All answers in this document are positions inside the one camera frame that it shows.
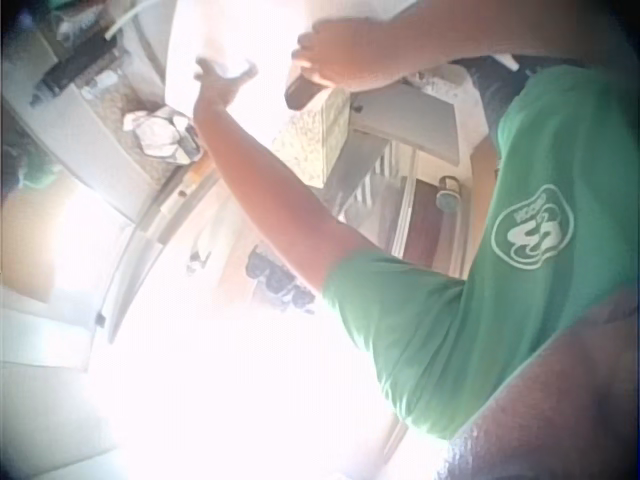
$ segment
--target person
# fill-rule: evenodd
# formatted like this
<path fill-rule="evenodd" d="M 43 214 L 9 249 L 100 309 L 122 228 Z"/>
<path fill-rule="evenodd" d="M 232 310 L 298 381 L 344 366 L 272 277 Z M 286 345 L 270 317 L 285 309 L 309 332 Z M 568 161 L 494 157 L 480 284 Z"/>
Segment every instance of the person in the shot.
<path fill-rule="evenodd" d="M 595 61 L 614 45 L 577 0 L 431 0 L 389 20 L 321 22 L 293 59 L 315 82 L 383 87 L 511 53 Z M 550 339 L 637 282 L 637 90 L 606 72 L 542 70 L 499 119 L 500 175 L 466 280 L 393 258 L 333 218 L 226 112 L 257 74 L 199 60 L 194 122 L 259 232 L 339 314 L 410 426 L 451 439 Z"/>
<path fill-rule="evenodd" d="M 437 478 L 638 478 L 638 292 L 549 340 L 456 434 Z"/>

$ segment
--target forearm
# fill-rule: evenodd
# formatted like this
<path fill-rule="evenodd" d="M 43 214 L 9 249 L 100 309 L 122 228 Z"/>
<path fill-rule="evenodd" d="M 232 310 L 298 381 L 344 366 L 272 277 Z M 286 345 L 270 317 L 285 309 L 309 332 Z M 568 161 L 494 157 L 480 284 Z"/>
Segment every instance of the forearm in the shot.
<path fill-rule="evenodd" d="M 497 54 L 597 61 L 607 22 L 589 7 L 585 0 L 430 0 L 389 28 L 404 73 Z"/>
<path fill-rule="evenodd" d="M 340 224 L 304 183 L 226 112 L 196 120 L 230 191 L 285 262 L 316 291 L 350 250 L 372 247 Z"/>

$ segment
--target hand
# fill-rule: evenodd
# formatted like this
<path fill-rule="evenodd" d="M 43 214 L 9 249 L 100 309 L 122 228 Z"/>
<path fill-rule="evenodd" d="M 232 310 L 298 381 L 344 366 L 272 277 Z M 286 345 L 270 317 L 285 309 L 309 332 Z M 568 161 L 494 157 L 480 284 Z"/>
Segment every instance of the hand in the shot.
<path fill-rule="evenodd" d="M 224 78 L 208 60 L 199 58 L 196 63 L 202 69 L 202 73 L 195 75 L 196 80 L 200 82 L 200 94 L 193 112 L 196 123 L 199 118 L 226 110 L 238 95 L 240 88 L 258 74 L 257 68 L 252 64 L 238 77 Z"/>
<path fill-rule="evenodd" d="M 292 54 L 302 74 L 320 85 L 351 91 L 395 82 L 407 72 L 399 65 L 399 35 L 390 22 L 365 18 L 327 20 L 298 38 Z"/>

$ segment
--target white logo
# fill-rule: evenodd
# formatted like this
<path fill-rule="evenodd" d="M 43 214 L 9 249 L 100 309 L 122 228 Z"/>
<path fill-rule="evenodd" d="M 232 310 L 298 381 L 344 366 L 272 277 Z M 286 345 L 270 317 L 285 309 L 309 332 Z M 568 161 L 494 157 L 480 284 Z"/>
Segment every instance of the white logo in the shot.
<path fill-rule="evenodd" d="M 544 185 L 529 200 L 502 212 L 491 246 L 514 267 L 534 270 L 569 243 L 573 228 L 573 212 L 558 188 Z"/>

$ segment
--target t-shirt sleeve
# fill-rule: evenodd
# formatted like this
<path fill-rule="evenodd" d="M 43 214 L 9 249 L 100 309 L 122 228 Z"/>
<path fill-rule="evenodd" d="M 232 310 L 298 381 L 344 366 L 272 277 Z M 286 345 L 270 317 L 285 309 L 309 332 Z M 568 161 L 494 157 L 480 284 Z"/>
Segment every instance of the t-shirt sleeve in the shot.
<path fill-rule="evenodd" d="M 463 289 L 462 280 L 382 252 L 348 257 L 323 289 L 353 342 L 373 358 L 383 393 L 398 415 L 441 437 L 451 432 L 441 415 L 447 392 L 439 384 L 450 374 L 447 359 Z"/>

